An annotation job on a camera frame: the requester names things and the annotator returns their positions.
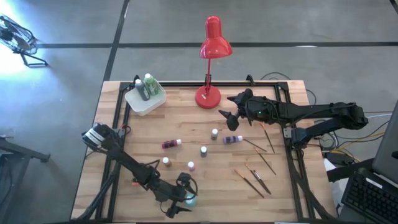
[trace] green bottle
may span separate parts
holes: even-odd
[[[159,93],[159,85],[158,85],[156,79],[149,73],[145,74],[144,83],[149,90],[149,94],[154,96]]]

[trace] paint bottle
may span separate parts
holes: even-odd
[[[147,101],[150,99],[149,92],[145,84],[142,83],[140,79],[136,80],[135,87],[137,88],[139,94],[141,95],[142,100]]]
[[[207,156],[207,148],[206,148],[206,146],[202,146],[200,148],[200,156],[202,156],[202,157],[206,157]]]
[[[179,146],[179,145],[181,145],[181,143],[182,143],[181,139],[166,141],[166,142],[162,143],[162,148],[167,149],[170,147]]]
[[[163,157],[162,161],[163,161],[164,165],[167,166],[167,167],[170,167],[172,165],[172,162],[167,157]]]
[[[185,198],[192,198],[195,196],[194,194],[187,194]],[[184,201],[187,207],[194,207],[197,204],[197,197],[195,196],[193,199],[189,199]]]
[[[189,168],[189,171],[194,171],[195,170],[195,165],[194,165],[194,163],[192,161],[190,161],[188,163],[188,168]]]
[[[211,130],[211,140],[216,140],[217,136],[218,136],[218,130],[217,129]]]
[[[230,137],[225,137],[223,138],[223,143],[224,144],[231,144],[234,142],[240,142],[243,140],[242,136],[230,136]]]
[[[159,93],[159,84],[156,79],[149,73],[145,74],[144,83],[148,88],[149,94],[152,96]]]

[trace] yellow cable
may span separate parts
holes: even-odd
[[[354,143],[356,143],[356,142],[358,142],[358,141],[360,141],[360,140],[367,139],[367,138],[374,137],[374,136],[379,136],[379,135],[384,134],[384,133],[385,133],[385,131],[382,131],[382,132],[380,132],[380,133],[371,134],[371,135],[366,136],[366,137],[364,137],[364,138],[356,139],[355,141],[352,141],[352,142],[349,143],[348,145],[346,145],[346,146],[344,146],[344,147],[339,147],[339,148],[334,149],[334,150],[332,150],[332,151],[339,151],[339,150],[342,150],[342,149],[346,149],[348,146],[350,146],[350,145],[352,145],[352,144],[354,144]]]
[[[352,159],[354,159],[354,160],[356,160],[356,161],[358,161],[358,162],[361,162],[357,157],[351,156],[350,154],[344,153],[343,151],[330,151],[330,153],[344,154],[344,155],[347,155],[347,156],[349,156],[350,158],[352,158]]]

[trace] black keyboard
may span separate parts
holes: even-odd
[[[341,202],[376,223],[398,224],[398,189],[366,169],[349,178]]]

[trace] lamp base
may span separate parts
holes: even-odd
[[[195,94],[195,100],[201,108],[212,109],[221,101],[221,93],[215,86],[210,86],[209,94],[206,96],[206,87],[201,86]]]

